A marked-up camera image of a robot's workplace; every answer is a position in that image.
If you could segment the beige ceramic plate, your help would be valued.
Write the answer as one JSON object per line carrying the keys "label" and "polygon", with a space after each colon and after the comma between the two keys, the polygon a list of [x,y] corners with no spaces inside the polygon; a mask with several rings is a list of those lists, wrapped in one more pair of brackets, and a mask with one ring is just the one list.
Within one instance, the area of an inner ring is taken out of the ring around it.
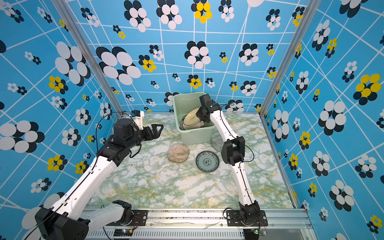
{"label": "beige ceramic plate", "polygon": [[205,123],[197,117],[199,108],[196,108],[189,112],[184,118],[184,128],[186,130],[193,130],[203,128]]}

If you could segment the white plate red green rim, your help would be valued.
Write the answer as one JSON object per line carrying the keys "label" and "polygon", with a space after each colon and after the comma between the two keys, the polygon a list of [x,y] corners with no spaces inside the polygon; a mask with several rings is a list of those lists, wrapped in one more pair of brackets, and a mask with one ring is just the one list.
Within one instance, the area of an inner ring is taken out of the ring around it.
{"label": "white plate red green rim", "polygon": [[185,128],[184,128],[184,120],[185,120],[185,118],[182,118],[182,119],[180,120],[180,123],[179,123],[180,130],[182,130],[182,131],[185,130]]}

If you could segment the blue floral ceramic plate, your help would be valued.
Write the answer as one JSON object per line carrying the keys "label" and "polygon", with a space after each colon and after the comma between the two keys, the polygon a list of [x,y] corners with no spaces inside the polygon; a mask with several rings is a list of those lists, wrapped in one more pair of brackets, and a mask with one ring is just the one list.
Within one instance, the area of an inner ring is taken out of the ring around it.
{"label": "blue floral ceramic plate", "polygon": [[205,173],[212,173],[219,168],[219,157],[212,151],[202,151],[196,157],[196,165]]}

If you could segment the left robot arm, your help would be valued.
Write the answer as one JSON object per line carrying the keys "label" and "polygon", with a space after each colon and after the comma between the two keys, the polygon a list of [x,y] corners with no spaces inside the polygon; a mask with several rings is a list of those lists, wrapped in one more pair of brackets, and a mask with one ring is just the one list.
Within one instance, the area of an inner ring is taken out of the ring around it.
{"label": "left robot arm", "polygon": [[142,142],[161,136],[164,126],[143,126],[142,117],[127,117],[117,121],[114,133],[98,150],[91,165],[80,179],[58,201],[43,207],[35,215],[41,236],[45,240],[84,240],[87,235],[111,223],[127,226],[138,225],[140,219],[133,215],[131,204],[116,200],[107,207],[82,216],[96,190],[126,157],[133,158],[131,149]]}

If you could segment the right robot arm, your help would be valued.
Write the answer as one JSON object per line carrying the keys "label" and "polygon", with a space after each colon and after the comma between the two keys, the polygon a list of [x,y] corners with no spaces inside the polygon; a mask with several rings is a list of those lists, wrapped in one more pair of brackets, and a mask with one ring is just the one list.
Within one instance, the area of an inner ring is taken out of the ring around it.
{"label": "right robot arm", "polygon": [[252,192],[245,170],[247,148],[245,139],[231,128],[221,106],[213,101],[210,95],[200,96],[200,103],[201,107],[197,111],[197,117],[205,123],[213,123],[224,141],[221,155],[224,163],[229,165],[237,186],[241,221],[244,225],[251,226],[259,220],[261,209]]}

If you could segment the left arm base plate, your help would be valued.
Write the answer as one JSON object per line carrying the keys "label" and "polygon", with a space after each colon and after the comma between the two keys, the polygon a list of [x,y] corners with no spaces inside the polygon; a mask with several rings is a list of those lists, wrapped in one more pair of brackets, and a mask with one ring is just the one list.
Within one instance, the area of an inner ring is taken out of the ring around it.
{"label": "left arm base plate", "polygon": [[145,226],[148,220],[148,210],[132,210],[127,218],[114,223],[115,226]]}

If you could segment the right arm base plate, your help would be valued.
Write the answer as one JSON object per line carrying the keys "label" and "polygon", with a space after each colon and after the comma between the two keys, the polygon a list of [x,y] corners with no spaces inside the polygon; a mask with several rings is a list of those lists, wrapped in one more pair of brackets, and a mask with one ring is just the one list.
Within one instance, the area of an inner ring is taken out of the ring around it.
{"label": "right arm base plate", "polygon": [[267,227],[269,225],[265,211],[260,211],[258,215],[246,217],[240,210],[228,209],[223,212],[223,217],[229,227]]}

